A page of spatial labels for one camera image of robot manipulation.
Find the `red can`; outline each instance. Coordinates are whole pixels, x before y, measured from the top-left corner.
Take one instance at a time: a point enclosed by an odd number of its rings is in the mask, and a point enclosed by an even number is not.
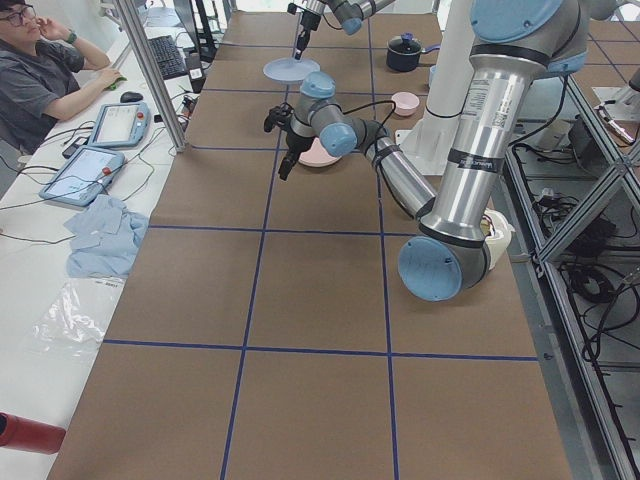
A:
[[[60,450],[66,433],[62,427],[0,413],[0,447],[50,455]]]

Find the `white table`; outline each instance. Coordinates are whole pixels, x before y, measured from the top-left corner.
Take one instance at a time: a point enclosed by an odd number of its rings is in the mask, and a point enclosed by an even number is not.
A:
[[[177,29],[150,28],[148,36],[174,34]],[[180,40],[188,41],[186,35]],[[109,50],[115,60],[127,45],[122,34]],[[158,113],[151,92],[140,72],[135,56],[129,53],[119,67],[128,78],[112,92],[107,92],[85,112],[68,122],[59,122],[51,135],[77,127],[88,120],[95,120],[100,106],[117,103],[120,95],[133,90],[144,95],[151,114]],[[165,82],[169,95],[173,97],[190,90],[188,77],[179,77]],[[180,104],[176,98],[174,105]],[[149,141],[156,128],[162,124],[151,123],[145,138],[136,149],[125,150],[131,159]],[[65,162],[61,153],[67,136],[45,142],[28,165],[60,167]],[[126,201],[130,211],[149,216],[155,207],[173,162],[174,150],[166,132],[145,151],[144,159],[152,164],[155,173],[146,187]],[[109,194],[125,198],[145,180],[150,167],[139,159],[133,160],[113,180]],[[51,178],[50,174],[34,174],[40,181]],[[0,200],[0,207],[39,200],[42,188],[25,175],[19,175],[7,194]],[[0,211],[0,228],[7,235],[16,237],[58,240],[70,235],[64,222],[82,209],[62,206],[53,202]],[[84,388],[91,364],[81,363],[73,357],[39,355],[22,345],[42,315],[47,311],[68,280],[65,262],[70,253],[69,242],[58,245],[33,244],[0,237],[0,411],[31,418],[33,420],[67,428]],[[0,448],[0,478],[3,480],[43,480],[55,460],[55,455],[41,455]]]

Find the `plastic bag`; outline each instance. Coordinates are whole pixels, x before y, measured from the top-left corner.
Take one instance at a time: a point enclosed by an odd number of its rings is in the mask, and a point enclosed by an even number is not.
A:
[[[120,299],[120,278],[73,278],[25,339],[27,350],[92,362]]]

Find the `black mouse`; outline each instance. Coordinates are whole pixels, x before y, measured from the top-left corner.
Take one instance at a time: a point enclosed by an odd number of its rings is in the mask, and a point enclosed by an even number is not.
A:
[[[124,92],[120,96],[120,103],[139,102],[143,98],[142,94],[138,92]]]

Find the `person's hand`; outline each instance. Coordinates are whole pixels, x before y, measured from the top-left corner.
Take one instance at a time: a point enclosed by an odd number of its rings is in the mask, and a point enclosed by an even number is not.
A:
[[[53,18],[38,17],[36,23],[40,28],[40,34],[47,40],[66,40],[71,34],[70,29]]]
[[[123,78],[122,74],[115,68],[103,68],[100,70],[100,76],[96,79],[102,85],[102,88],[107,88],[113,85],[119,78]]]

